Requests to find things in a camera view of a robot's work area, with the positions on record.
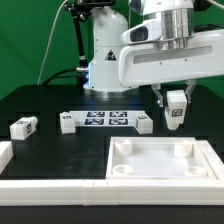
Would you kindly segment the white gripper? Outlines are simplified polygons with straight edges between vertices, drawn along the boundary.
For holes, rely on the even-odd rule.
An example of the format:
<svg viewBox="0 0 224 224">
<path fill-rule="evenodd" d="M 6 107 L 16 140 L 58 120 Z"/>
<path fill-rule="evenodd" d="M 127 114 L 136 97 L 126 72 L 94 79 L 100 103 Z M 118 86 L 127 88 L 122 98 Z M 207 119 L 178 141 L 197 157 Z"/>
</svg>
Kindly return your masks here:
<svg viewBox="0 0 224 224">
<path fill-rule="evenodd" d="M 163 106 L 160 83 L 186 81 L 185 95 L 191 102 L 196 81 L 224 75 L 224 30 L 198 32 L 187 48 L 158 50 L 153 43 L 124 47 L 119 57 L 119 82 L 125 87 L 151 85 Z"/>
</svg>

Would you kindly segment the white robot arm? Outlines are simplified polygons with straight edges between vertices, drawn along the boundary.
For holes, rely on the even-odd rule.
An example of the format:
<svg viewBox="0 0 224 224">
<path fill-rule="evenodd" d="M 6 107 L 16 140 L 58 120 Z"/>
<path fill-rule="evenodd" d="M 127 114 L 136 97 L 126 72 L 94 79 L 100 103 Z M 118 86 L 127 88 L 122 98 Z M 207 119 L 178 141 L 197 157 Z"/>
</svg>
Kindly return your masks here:
<svg viewBox="0 0 224 224">
<path fill-rule="evenodd" d="M 92 9 L 94 57 L 86 93 L 120 97 L 140 86 L 224 75 L 224 29 L 195 32 L 194 0 L 128 0 L 143 22 L 128 27 L 108 6 Z"/>
</svg>

